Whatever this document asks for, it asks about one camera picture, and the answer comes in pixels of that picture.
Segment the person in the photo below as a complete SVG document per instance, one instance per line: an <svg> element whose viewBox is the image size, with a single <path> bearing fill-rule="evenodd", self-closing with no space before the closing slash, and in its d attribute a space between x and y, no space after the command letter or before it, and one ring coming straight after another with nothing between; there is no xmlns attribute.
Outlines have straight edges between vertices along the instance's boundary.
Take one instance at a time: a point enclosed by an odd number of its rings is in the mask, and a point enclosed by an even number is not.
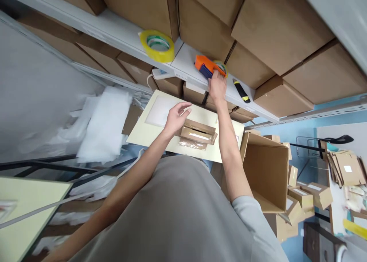
<svg viewBox="0 0 367 262"><path fill-rule="evenodd" d="M191 103L178 103L101 208L44 261L288 261L246 179L226 79L215 71L208 88L230 202L202 161L161 159L191 112Z"/></svg>

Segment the hand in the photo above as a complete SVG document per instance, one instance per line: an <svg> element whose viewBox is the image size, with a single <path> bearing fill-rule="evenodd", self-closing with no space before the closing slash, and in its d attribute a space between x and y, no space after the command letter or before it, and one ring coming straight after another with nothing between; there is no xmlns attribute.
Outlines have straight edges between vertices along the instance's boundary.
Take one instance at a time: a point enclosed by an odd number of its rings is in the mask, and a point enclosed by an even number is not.
<svg viewBox="0 0 367 262"><path fill-rule="evenodd" d="M214 103L226 100L227 79L218 70L214 70L213 76L209 78L208 90Z"/></svg>
<svg viewBox="0 0 367 262"><path fill-rule="evenodd" d="M164 133L173 137L173 135L184 125L187 116L191 113L190 108L184 111L189 106L191 106L191 103L177 103L169 110L167 122L163 129Z"/></svg>

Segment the light blue sleeve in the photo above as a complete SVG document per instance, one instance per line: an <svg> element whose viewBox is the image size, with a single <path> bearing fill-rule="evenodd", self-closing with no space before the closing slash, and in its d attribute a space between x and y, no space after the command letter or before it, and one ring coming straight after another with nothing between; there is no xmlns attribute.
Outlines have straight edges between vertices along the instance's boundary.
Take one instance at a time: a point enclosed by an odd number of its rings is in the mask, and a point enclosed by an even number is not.
<svg viewBox="0 0 367 262"><path fill-rule="evenodd" d="M253 235L251 261L288 261L261 211L259 202L250 196L240 196L232 202L232 207Z"/></svg>

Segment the cable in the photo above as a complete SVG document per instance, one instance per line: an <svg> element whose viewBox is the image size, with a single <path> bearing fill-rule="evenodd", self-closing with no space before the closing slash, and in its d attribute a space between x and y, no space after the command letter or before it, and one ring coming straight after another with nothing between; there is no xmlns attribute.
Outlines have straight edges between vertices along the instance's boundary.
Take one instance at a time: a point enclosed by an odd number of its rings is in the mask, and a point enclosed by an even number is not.
<svg viewBox="0 0 367 262"><path fill-rule="evenodd" d="M138 157L137 157L137 159L130 165L130 166L128 166L122 173L120 173L118 176L117 176L117 179L119 179L119 178L121 178L127 171L129 171L130 170L130 168L132 168L134 165L135 165L135 163L140 159L140 157L141 157L141 155L142 155L142 151L143 150L145 150L145 149L140 149L140 151L139 151L139 155L138 155ZM90 191L90 192L87 192L87 193L81 193L81 194L79 194L79 195L75 195L75 196L73 196L73 197L69 197L69 198L66 198L66 199L64 199L64 200L61 200L61 201L58 201L58 202L55 202L55 203L52 203L52 204L49 204L49 205L46 205L46 206L44 206L44 207L41 207L41 208L38 208L38 209L36 209L36 210L33 210L33 211L31 211L31 212L28 212L28 213L26 213L26 214L24 214L24 215L22 215L22 216L19 216L19 217L16 217L16 218L14 218L14 219L12 219L12 220L9 220L9 221L7 221L7 222L5 222L5 223L2 223L2 224L0 224L0 229L2 229L2 228L5 228L5 227L7 227L7 226L10 226L10 225L12 225L12 224L15 224L15 223L17 223L17 222L19 222L19 221L21 221L21 220L24 220L24 219L26 219L26 218L28 218L28 217L31 217L31 216L33 216L33 215L35 215L35 214L37 214L37 213L40 213L40 212L42 212L42 211L44 211L44 210L46 210L46 209L49 209L49 208L52 208L52 207L55 207L55 206L57 206L57 205L62 205L62 204L64 204L64 203L67 203L67 202L70 202L70 201L73 201L73 200L76 200L76 199L79 199L79 198L82 198L82 197L85 197L85 196L89 196L89 195L92 195L92 194L94 194L95 192L97 192L97 191L100 191L100 190L102 190L102 189L104 189L105 187L107 187L109 185L109 183L107 183L106 185L104 185L103 187L100 187L100 188L98 188L98 189L95 189L95 190L93 190L93 191Z"/></svg>

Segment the left hand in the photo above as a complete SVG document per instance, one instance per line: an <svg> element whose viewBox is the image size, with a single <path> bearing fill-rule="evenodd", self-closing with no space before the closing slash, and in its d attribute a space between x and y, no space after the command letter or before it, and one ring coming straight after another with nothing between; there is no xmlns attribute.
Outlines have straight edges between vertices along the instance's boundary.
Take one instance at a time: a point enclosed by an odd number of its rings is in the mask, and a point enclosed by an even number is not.
<svg viewBox="0 0 367 262"><path fill-rule="evenodd" d="M190 107L191 105L192 104L188 102L177 103L174 107L172 107L169 110L167 116L167 122L163 129L163 131L167 135L173 137L176 131L179 130L184 125L187 116L191 113L191 109L189 108L186 111L184 110L187 107Z"/></svg>

